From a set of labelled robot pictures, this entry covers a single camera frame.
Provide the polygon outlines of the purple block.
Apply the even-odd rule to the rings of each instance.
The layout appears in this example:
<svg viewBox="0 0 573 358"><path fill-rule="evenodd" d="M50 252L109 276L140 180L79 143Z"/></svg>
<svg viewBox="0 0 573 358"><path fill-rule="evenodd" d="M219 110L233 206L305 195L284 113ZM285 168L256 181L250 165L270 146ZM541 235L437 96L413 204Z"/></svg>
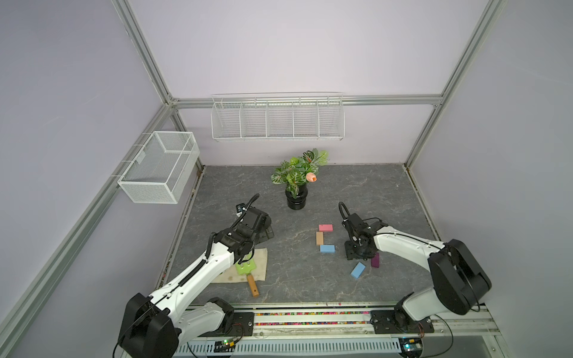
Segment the purple block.
<svg viewBox="0 0 573 358"><path fill-rule="evenodd" d="M371 267L379 268L380 267L380 255L376 253L375 256L370 260Z"/></svg>

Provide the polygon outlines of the light blue block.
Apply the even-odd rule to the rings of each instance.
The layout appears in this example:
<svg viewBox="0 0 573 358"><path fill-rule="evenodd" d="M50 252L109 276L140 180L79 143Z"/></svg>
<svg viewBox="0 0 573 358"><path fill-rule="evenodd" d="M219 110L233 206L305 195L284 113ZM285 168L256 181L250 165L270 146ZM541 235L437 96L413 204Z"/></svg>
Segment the light blue block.
<svg viewBox="0 0 573 358"><path fill-rule="evenodd" d="M354 279L359 279L360 276L363 274L363 272L365 271L366 266L362 263L357 263L356 266L352 269L351 272L351 276Z"/></svg>
<svg viewBox="0 0 573 358"><path fill-rule="evenodd" d="M319 246L319 250L321 253L335 253L336 252L336 247L333 245L321 245Z"/></svg>

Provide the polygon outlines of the natural wood block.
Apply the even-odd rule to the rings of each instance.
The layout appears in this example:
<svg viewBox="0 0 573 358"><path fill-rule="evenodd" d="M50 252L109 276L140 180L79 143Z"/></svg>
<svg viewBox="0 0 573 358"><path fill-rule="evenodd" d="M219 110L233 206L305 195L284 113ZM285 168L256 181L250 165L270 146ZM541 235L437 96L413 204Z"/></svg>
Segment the natural wood block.
<svg viewBox="0 0 573 358"><path fill-rule="evenodd" d="M316 244L318 246L322 246L324 244L324 233L323 232L316 232Z"/></svg>

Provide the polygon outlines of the pink block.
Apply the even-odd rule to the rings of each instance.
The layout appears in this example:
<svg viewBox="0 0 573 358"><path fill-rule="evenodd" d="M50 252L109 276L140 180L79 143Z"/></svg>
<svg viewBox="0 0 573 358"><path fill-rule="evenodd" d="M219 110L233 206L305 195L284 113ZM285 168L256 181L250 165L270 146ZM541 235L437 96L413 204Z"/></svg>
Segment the pink block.
<svg viewBox="0 0 573 358"><path fill-rule="evenodd" d="M333 230L333 225L319 225L319 232L332 232Z"/></svg>

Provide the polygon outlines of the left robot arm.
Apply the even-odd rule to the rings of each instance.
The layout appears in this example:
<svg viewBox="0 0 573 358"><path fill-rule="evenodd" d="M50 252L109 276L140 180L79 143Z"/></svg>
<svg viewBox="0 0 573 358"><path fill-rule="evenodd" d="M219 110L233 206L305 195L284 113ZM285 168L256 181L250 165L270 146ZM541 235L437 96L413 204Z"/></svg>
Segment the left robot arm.
<svg viewBox="0 0 573 358"><path fill-rule="evenodd" d="M234 308L212 298L195 310L189 305L217 277L247 261L255 246L273 238L270 216L249 207L234 223L212 233L203 255L149 295L137 293L126 304L116 347L130 357L173 357L178 347L201 335L230 334Z"/></svg>

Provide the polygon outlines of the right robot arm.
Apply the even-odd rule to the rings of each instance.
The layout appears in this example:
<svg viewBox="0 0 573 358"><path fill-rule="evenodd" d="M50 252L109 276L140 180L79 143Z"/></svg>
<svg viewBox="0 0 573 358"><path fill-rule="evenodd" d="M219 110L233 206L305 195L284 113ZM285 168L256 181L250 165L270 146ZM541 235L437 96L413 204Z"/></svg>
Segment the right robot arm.
<svg viewBox="0 0 573 358"><path fill-rule="evenodd" d="M378 252L386 252L430 273L431 287L413 292L395 305L398 322L419 322L445 312L463 316L492 289L491 280L460 240L426 240L376 218L362 219L356 213L341 216L349 235L345 242L349 260L369 260Z"/></svg>

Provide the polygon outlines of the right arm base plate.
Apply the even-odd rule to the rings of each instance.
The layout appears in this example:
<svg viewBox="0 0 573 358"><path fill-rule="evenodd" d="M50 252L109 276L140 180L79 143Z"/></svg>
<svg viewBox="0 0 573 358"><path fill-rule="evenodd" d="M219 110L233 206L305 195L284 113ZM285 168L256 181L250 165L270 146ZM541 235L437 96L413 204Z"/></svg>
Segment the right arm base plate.
<svg viewBox="0 0 573 358"><path fill-rule="evenodd" d="M391 310L371 311L369 323L373 326L375 334L432 334L434 325L431 319L414 321L402 312Z"/></svg>

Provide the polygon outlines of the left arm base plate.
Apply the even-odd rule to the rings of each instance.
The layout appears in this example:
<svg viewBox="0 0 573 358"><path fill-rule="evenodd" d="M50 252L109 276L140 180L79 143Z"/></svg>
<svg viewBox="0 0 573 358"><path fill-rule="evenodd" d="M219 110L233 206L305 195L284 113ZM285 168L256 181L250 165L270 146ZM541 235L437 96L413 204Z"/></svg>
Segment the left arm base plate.
<svg viewBox="0 0 573 358"><path fill-rule="evenodd" d="M255 328L255 315L252 312L235 312L225 316L215 331L202 334L201 337L251 337Z"/></svg>

